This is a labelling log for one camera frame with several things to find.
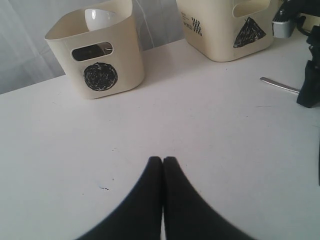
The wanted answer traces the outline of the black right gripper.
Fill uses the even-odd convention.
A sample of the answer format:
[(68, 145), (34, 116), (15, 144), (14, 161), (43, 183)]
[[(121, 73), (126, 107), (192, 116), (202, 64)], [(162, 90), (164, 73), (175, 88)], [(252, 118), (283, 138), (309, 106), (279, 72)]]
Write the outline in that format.
[(307, 37), (312, 60), (305, 67), (304, 82), (299, 91), (296, 103), (313, 108), (320, 102), (320, 26), (314, 25)]

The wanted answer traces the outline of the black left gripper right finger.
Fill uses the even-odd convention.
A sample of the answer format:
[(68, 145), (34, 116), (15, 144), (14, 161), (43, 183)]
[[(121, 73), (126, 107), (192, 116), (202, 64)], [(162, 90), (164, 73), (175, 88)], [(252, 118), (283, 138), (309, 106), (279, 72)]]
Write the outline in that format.
[(178, 160), (163, 160), (163, 214), (167, 240), (251, 240), (217, 213), (192, 186)]

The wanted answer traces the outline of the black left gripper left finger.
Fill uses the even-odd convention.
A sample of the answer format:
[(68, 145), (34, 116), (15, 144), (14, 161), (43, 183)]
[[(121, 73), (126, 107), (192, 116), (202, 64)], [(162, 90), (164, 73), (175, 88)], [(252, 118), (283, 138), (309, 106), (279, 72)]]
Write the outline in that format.
[(80, 240), (159, 240), (161, 238), (163, 162), (148, 159), (125, 199)]

